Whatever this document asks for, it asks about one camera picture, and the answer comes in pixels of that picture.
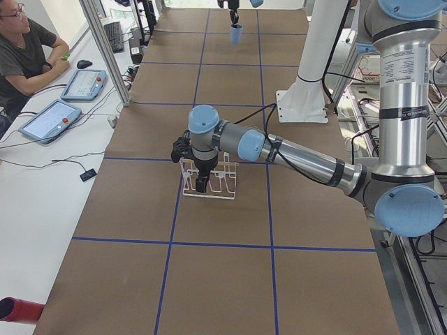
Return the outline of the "light blue plastic cup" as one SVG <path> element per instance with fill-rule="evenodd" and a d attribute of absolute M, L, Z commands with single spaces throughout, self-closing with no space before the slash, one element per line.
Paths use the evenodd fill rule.
<path fill-rule="evenodd" d="M 242 38 L 243 27 L 240 24 L 232 24 L 230 26 L 230 42 L 238 45 Z"/>

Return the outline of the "small black puck device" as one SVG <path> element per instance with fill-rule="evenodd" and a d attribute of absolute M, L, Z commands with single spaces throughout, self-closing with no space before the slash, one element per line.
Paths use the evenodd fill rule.
<path fill-rule="evenodd" d="M 95 169 L 90 169 L 90 170 L 86 170 L 84 171 L 81 175 L 80 178 L 83 182 L 86 182 L 87 180 L 95 177 L 97 175 Z"/>

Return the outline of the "near teach pendant tablet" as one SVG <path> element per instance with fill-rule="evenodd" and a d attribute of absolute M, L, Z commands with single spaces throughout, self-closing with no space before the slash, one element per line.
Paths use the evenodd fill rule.
<path fill-rule="evenodd" d="M 19 128 L 19 132 L 37 143 L 56 140 L 81 115 L 82 110 L 60 99 L 54 100 Z"/>

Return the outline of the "seated person in dark shirt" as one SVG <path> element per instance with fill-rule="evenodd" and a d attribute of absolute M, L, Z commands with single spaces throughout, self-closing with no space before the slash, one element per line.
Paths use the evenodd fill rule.
<path fill-rule="evenodd" d="M 69 69 L 67 43 L 24 12 L 17 1 L 1 2 L 1 134 L 29 97 Z"/>

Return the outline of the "black keyboard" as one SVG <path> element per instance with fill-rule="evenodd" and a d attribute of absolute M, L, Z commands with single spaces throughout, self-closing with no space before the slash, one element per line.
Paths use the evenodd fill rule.
<path fill-rule="evenodd" d="M 111 22 L 103 25 L 105 35 L 114 53 L 124 50 L 122 27 L 120 22 Z"/>

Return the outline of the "aluminium frame post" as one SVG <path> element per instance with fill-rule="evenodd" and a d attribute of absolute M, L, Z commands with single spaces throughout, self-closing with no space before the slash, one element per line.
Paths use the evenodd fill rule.
<path fill-rule="evenodd" d="M 105 65 L 108 69 L 109 76 L 114 84 L 114 87 L 119 95 L 119 98 L 124 107 L 131 102 L 131 97 L 122 79 L 122 73 L 115 60 L 112 48 L 109 44 L 103 25 L 98 18 L 94 2 L 92 0 L 79 0 L 80 6 L 87 20 L 92 36 L 96 42 L 98 50 L 103 57 Z"/>

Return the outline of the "teach pendant tablet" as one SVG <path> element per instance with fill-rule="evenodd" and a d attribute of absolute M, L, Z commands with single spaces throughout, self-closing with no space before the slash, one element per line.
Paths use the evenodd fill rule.
<path fill-rule="evenodd" d="M 54 100 L 19 128 L 19 132 L 37 143 L 56 140 L 81 115 L 82 110 L 60 99 Z"/>
<path fill-rule="evenodd" d="M 104 70 L 77 69 L 61 94 L 63 101 L 92 101 L 107 81 Z"/>

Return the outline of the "far teach pendant tablet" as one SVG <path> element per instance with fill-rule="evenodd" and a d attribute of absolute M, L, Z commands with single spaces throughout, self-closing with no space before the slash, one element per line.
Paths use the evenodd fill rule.
<path fill-rule="evenodd" d="M 107 81 L 104 70 L 77 69 L 61 94 L 63 101 L 92 101 Z"/>

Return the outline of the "black computer mouse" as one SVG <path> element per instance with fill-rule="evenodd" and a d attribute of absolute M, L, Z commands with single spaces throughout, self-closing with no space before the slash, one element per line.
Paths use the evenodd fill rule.
<path fill-rule="evenodd" d="M 77 62 L 78 69 L 85 69 L 92 65 L 92 62 L 89 60 L 81 59 Z"/>

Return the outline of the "red cylinder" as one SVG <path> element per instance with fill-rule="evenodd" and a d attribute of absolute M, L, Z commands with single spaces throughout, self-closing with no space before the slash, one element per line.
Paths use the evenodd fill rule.
<path fill-rule="evenodd" d="M 36 325 L 44 308 L 44 304 L 6 297 L 1 300 L 1 321 Z"/>

